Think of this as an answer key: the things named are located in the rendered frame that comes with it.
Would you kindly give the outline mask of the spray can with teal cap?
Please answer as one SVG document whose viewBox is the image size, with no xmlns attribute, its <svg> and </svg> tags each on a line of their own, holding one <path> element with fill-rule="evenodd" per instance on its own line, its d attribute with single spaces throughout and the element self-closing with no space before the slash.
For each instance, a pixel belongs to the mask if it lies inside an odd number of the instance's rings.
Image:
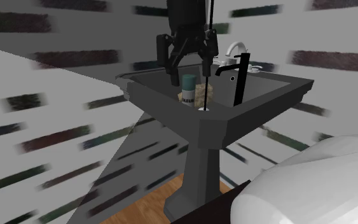
<svg viewBox="0 0 358 224">
<path fill-rule="evenodd" d="M 193 74 L 184 74 L 182 76 L 182 103 L 195 107 L 196 76 Z"/>
</svg>

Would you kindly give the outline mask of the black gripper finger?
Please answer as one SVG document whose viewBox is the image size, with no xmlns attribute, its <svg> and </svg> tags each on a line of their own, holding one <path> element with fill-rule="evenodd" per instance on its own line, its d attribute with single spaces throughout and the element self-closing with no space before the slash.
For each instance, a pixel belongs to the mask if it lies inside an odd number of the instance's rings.
<svg viewBox="0 0 358 224">
<path fill-rule="evenodd" d="M 175 87 L 180 85 L 178 65 L 186 55 L 188 38 L 173 38 L 167 34 L 156 37 L 157 64 L 164 67 L 170 75 L 171 84 Z"/>
<path fill-rule="evenodd" d="M 196 39 L 198 47 L 198 55 L 202 59 L 202 74 L 204 77 L 210 77 L 210 67 L 213 63 L 213 58 L 219 54 L 217 31 L 215 29 L 208 29 L 203 36 Z"/>
</svg>

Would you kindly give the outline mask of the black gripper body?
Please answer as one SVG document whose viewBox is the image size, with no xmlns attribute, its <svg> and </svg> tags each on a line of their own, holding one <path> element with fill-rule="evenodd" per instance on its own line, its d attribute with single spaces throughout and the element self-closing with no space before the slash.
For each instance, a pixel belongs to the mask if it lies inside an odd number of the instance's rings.
<svg viewBox="0 0 358 224">
<path fill-rule="evenodd" d="M 167 0 L 173 46 L 184 52 L 197 52 L 205 38 L 205 0 Z"/>
</svg>

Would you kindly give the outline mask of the dark grey pedestal sink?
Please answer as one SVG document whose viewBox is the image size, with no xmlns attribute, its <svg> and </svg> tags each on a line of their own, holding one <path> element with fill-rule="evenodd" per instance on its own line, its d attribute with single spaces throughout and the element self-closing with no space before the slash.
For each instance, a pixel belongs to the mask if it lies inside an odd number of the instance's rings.
<svg viewBox="0 0 358 224">
<path fill-rule="evenodd" d="M 179 102 L 181 88 L 172 86 L 164 69 L 121 74 L 116 84 L 132 104 L 185 139 L 189 145 L 182 187 L 166 199 L 163 212 L 172 224 L 219 197 L 219 152 L 302 101 L 313 80 L 258 72 L 240 74 L 233 66 L 212 66 L 210 82 L 230 95 L 245 79 L 243 101 L 227 107 L 210 102 L 207 111 Z"/>
</svg>

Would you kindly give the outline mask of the dark robot stand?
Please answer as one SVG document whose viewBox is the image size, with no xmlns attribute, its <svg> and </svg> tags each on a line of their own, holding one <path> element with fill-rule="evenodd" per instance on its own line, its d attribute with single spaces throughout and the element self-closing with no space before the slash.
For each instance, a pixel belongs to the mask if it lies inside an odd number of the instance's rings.
<svg viewBox="0 0 358 224">
<path fill-rule="evenodd" d="M 249 183 L 251 180 L 248 179 L 171 224 L 231 224 L 230 213 L 233 200 Z"/>
</svg>

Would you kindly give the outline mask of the thin black rod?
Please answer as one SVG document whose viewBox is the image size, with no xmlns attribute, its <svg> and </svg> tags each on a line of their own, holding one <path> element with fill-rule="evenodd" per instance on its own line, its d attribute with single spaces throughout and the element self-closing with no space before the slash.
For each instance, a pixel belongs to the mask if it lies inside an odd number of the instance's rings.
<svg viewBox="0 0 358 224">
<path fill-rule="evenodd" d="M 212 28 L 212 23 L 213 23 L 214 1 L 215 1 L 215 0 L 210 0 L 209 29 Z M 209 76 L 205 77 L 205 90 L 204 90 L 204 102 L 203 102 L 203 110 L 204 110 L 204 111 L 207 111 L 208 85 L 209 85 Z"/>
</svg>

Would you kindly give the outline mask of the white curved faucet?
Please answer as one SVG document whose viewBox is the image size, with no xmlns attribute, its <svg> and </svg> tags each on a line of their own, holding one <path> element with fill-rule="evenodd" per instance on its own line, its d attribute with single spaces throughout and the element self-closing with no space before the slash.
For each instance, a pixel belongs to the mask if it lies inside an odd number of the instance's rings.
<svg viewBox="0 0 358 224">
<path fill-rule="evenodd" d="M 248 49 L 245 47 L 245 45 L 243 44 L 243 42 L 241 41 L 236 41 L 233 42 L 227 49 L 226 52 L 226 56 L 227 58 L 225 60 L 218 60 L 217 57 L 214 59 L 213 64 L 219 65 L 221 66 L 228 66 L 228 65 L 232 65 L 232 64 L 238 64 L 238 59 L 231 57 L 231 54 L 233 53 L 234 49 L 237 49 L 237 53 L 238 55 L 240 55 L 241 53 L 247 53 Z M 251 63 L 248 64 L 248 72 L 251 73 L 258 73 L 260 72 L 260 70 L 262 69 L 262 66 L 256 66 L 256 65 L 252 65 Z"/>
</svg>

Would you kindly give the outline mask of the black tall faucet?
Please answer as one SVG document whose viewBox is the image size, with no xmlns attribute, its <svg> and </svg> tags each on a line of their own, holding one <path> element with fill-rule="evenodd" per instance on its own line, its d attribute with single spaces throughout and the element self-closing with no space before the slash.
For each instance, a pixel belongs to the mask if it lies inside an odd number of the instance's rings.
<svg viewBox="0 0 358 224">
<path fill-rule="evenodd" d="M 218 67 L 215 75 L 213 100 L 226 107 L 235 107 L 242 103 L 250 53 L 241 53 L 239 64 Z"/>
</svg>

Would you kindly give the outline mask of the beige rough sponge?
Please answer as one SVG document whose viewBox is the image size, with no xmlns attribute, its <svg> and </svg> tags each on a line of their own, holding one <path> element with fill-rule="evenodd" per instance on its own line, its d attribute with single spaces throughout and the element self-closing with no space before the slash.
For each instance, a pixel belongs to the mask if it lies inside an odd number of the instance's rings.
<svg viewBox="0 0 358 224">
<path fill-rule="evenodd" d="M 203 108 L 204 102 L 204 90 L 205 84 L 196 84 L 195 90 L 195 107 L 194 108 Z M 182 91 L 177 95 L 179 102 L 182 102 Z M 207 96 L 207 103 L 212 100 L 213 97 L 213 87 L 209 84 L 208 85 L 208 96 Z"/>
</svg>

